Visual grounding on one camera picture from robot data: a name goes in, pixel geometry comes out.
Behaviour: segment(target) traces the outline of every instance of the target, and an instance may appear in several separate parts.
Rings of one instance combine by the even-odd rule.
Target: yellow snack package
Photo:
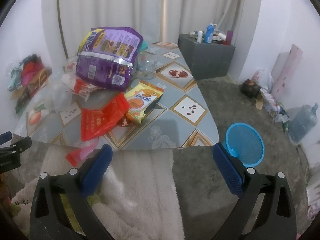
[[[126,117],[136,124],[141,124],[143,117],[155,108],[162,95],[162,88],[140,80],[136,87],[124,95],[130,105]]]

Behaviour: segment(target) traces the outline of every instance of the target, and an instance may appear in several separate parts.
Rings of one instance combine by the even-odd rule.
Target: red wrapper
[[[88,141],[112,130],[129,110],[129,103],[121,92],[101,110],[82,109],[81,140]]]

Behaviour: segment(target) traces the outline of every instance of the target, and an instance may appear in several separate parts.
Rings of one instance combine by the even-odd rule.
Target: silver stripe on bag
[[[129,68],[133,67],[133,64],[131,62],[128,62],[122,58],[114,57],[111,55],[106,54],[100,54],[96,52],[90,52],[90,51],[82,51],[79,53],[79,56],[91,56],[91,57],[98,57],[106,60],[111,60],[113,62],[119,63],[120,65],[128,66]]]

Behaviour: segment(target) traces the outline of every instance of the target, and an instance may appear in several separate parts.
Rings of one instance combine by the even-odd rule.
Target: blue gripper pad
[[[0,135],[0,145],[8,142],[12,139],[12,134],[10,132],[5,132]]]
[[[212,156],[231,193],[241,198],[243,179],[218,144],[213,146]]]
[[[84,198],[91,196],[96,191],[102,176],[106,172],[112,160],[112,148],[105,144],[94,157],[94,162],[88,169],[82,180],[81,194]]]

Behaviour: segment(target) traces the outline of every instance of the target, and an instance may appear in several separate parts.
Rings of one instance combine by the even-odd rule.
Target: gray box
[[[179,49],[195,80],[224,77],[236,47],[218,43],[198,43],[189,34],[180,34]]]

